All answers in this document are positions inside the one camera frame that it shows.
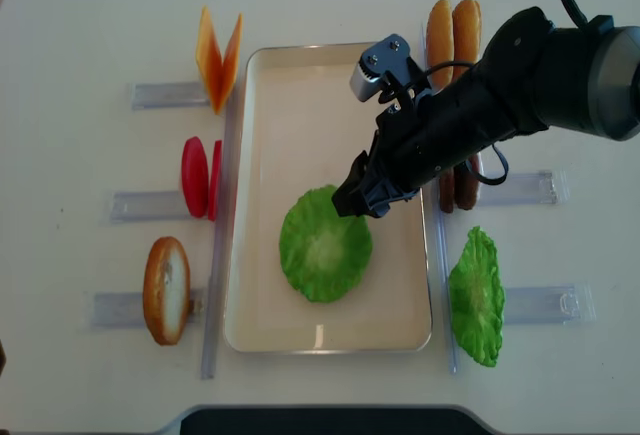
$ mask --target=lettuce leaf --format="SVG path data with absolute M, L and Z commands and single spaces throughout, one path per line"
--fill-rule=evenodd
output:
M 358 285 L 373 250 L 365 217 L 339 217 L 335 191 L 333 185 L 309 190 L 280 231 L 282 271 L 311 302 L 336 301 Z
M 453 333 L 476 362 L 495 367 L 502 347 L 505 303 L 498 251 L 480 227 L 472 228 L 468 237 L 449 276 Z

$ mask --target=red tomato slice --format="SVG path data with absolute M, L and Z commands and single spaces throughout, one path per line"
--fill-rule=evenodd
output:
M 208 185 L 207 156 L 200 139 L 192 137 L 182 151 L 182 192 L 193 217 L 200 218 L 207 213 Z
M 213 146 L 213 162 L 211 163 L 211 185 L 209 186 L 209 220 L 216 221 L 218 214 L 218 190 L 220 185 L 220 166 L 222 165 L 222 140 Z

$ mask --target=table surface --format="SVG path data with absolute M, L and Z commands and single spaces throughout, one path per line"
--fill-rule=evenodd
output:
M 96 291 L 137 291 L 148 249 L 180 238 L 195 286 L 210 273 L 213 226 L 109 226 L 113 190 L 177 188 L 184 140 L 205 146 L 224 119 L 207 109 L 131 112 L 130 82 L 197 78 L 203 4 L 222 40 L 245 16 L 241 66 L 256 49 L 402 34 L 419 53 L 436 0 L 5 0 L 0 9 L 0 337 L 7 366 L 0 420 L 12 431 L 151 432 L 196 407 L 383 404 L 463 407 L 505 432 L 636 432 L 640 371 L 640 140 L 614 143 L 550 130 L 503 144 L 514 170 L 564 169 L 561 208 L 457 215 L 500 248 L 508 286 L 588 282 L 598 319 L 575 327 L 507 327 L 495 369 L 462 357 L 447 371 L 440 286 L 433 336 L 413 354 L 260 356 L 222 342 L 214 380 L 199 379 L 202 326 L 177 347 L 144 330 L 92 332 Z M 479 0 L 484 38 L 539 5 L 559 26 L 559 0 Z M 578 0 L 589 15 L 640 22 L 637 0 Z M 433 245 L 433 237 L 428 240 Z

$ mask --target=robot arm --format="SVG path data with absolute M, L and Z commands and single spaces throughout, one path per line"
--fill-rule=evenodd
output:
M 474 153 L 550 126 L 613 140 L 636 135 L 640 28 L 616 28 L 605 15 L 587 23 L 573 0 L 562 1 L 578 28 L 555 28 L 537 7 L 519 12 L 480 62 L 435 95 L 427 76 L 440 67 L 422 72 L 398 35 L 366 50 L 352 90 L 361 101 L 381 91 L 380 103 L 397 103 L 376 118 L 369 153 L 356 158 L 334 194 L 338 214 L 381 217 L 389 203 L 411 199 Z

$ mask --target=white tray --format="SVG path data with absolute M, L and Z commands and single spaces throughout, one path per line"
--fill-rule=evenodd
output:
M 224 333 L 242 352 L 419 350 L 431 335 L 422 197 L 368 219 L 373 255 L 361 284 L 313 304 L 288 284 L 278 240 L 308 189 L 340 185 L 368 149 L 383 107 L 349 78 L 369 44 L 265 49 L 247 66 Z

